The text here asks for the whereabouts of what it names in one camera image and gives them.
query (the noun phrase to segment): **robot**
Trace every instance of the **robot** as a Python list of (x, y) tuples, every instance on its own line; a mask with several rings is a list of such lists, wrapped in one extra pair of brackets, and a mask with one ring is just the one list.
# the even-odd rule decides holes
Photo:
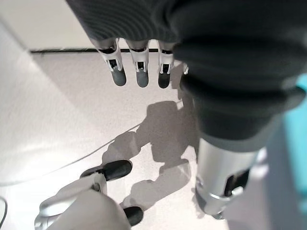
[[(222, 219), (227, 205), (244, 192), (249, 170), (281, 115), (305, 97), (296, 80), (306, 71), (307, 4), (298, 0), (67, 3), (116, 85), (126, 83), (118, 38), (127, 41), (140, 87), (149, 82), (150, 39), (159, 44), (161, 88), (169, 85), (174, 59), (185, 63), (181, 88), (193, 98), (200, 132), (196, 198), (202, 211)], [(100, 194), (107, 199), (106, 193)], [(100, 229), (129, 229), (122, 210), (116, 218), (121, 227)]]

